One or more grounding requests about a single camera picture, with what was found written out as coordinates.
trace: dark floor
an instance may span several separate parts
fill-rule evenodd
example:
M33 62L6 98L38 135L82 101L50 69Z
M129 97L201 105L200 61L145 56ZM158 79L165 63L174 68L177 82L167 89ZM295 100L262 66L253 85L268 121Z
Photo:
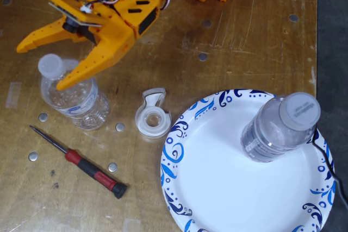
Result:
M348 194L348 0L318 0L319 129ZM322 232L347 232L348 211L335 195Z

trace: tape roll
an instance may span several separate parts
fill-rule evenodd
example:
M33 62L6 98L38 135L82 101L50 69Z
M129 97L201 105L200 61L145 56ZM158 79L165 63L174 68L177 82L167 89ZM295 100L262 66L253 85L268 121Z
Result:
M165 98L164 88L155 88L145 91L143 94L144 103L135 115L135 124L139 132L149 139L163 137L170 129L171 115L156 106L162 104Z

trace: plastic water bottle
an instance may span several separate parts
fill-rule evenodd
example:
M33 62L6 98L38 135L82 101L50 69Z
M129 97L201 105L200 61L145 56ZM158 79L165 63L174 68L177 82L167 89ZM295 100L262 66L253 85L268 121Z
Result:
M62 60L55 54L44 55L38 65L42 74L41 95L46 103L67 116L78 128L94 130L103 125L109 114L108 101L98 91L95 79L90 78L66 90L57 90L58 82L77 65L76 60Z
M244 128L241 144L251 159L273 161L306 143L319 117L320 105L307 93L275 97Z

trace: orange 3d printed part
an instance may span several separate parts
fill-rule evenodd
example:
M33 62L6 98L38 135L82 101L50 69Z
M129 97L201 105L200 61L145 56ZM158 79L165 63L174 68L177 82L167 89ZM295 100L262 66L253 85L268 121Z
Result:
M17 52L66 39L93 42L95 47L87 58L58 83L57 89L63 90L115 65L156 21L169 1L50 0L49 4L63 17L30 33L17 46Z

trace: wooden table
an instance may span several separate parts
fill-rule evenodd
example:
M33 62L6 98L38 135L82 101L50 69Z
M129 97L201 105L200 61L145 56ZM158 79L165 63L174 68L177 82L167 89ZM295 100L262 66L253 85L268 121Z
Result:
M60 14L47 0L11 0L0 14L2 231L179 231L161 192L165 138L145 141L134 124L147 89L166 88L164 109L174 121L198 99L224 89L315 95L316 0L172 0L122 60L97 75L111 113L102 128L82 131L41 99L37 63L46 53L82 59L91 44L63 41L17 54L23 37ZM42 112L47 122L38 120ZM123 133L115 130L118 122L126 126ZM29 124L105 170L116 162L113 176L129 185L125 196L117 200L66 162ZM35 162L28 160L32 151L39 154Z

